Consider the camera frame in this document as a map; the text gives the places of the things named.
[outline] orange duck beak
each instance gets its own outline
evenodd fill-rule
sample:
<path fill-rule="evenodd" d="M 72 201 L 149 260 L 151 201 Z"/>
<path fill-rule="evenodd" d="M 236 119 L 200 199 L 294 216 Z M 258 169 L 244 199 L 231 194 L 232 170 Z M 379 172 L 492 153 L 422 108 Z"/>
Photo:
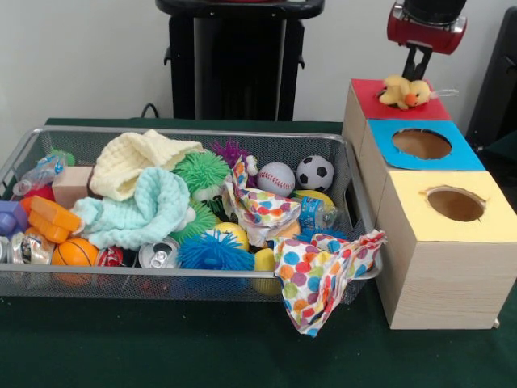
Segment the orange duck beak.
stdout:
<path fill-rule="evenodd" d="M 417 96 L 412 93 L 406 95 L 406 97 L 404 97 L 404 103 L 408 107 L 415 107 L 417 104 Z"/>

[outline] blue spiky ball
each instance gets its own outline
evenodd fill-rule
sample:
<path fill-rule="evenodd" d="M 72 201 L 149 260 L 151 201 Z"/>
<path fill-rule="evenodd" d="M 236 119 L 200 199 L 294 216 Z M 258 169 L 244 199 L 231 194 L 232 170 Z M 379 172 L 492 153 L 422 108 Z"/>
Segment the blue spiky ball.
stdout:
<path fill-rule="evenodd" d="M 178 251 L 181 268 L 223 269 L 230 271 L 251 271 L 254 257 L 240 248 L 241 244 L 232 234 L 214 235 L 203 233 L 187 238 Z"/>

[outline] red box top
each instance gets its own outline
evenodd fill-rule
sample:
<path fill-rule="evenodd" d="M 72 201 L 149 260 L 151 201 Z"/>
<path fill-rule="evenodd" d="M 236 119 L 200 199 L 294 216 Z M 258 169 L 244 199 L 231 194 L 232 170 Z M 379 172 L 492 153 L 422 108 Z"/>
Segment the red box top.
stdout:
<path fill-rule="evenodd" d="M 404 111 L 379 102 L 377 94 L 385 87 L 381 79 L 353 78 L 351 82 L 366 119 L 451 120 L 440 99 Z"/>

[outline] black cable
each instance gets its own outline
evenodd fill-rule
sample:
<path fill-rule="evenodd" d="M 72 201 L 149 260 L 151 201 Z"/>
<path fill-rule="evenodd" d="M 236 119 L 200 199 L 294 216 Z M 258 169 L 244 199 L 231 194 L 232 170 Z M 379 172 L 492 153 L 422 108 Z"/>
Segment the black cable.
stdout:
<path fill-rule="evenodd" d="M 145 117 L 145 114 L 147 113 L 147 111 L 149 110 L 149 108 L 153 109 L 153 112 L 154 112 L 154 117 L 156 117 L 157 119 L 160 118 L 160 115 L 158 114 L 158 110 L 156 109 L 156 107 L 154 106 L 154 104 L 152 103 L 148 103 L 147 105 L 145 105 L 144 107 L 144 110 L 142 111 L 142 113 L 140 114 L 140 118 L 144 118 Z"/>

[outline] baseball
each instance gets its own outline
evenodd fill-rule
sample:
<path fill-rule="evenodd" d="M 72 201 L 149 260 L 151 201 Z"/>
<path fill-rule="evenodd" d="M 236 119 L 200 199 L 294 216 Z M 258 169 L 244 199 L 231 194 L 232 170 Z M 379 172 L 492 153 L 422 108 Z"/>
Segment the baseball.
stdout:
<path fill-rule="evenodd" d="M 287 197 L 294 190 L 296 179 L 291 168 L 280 162 L 269 163 L 257 175 L 258 188 Z"/>

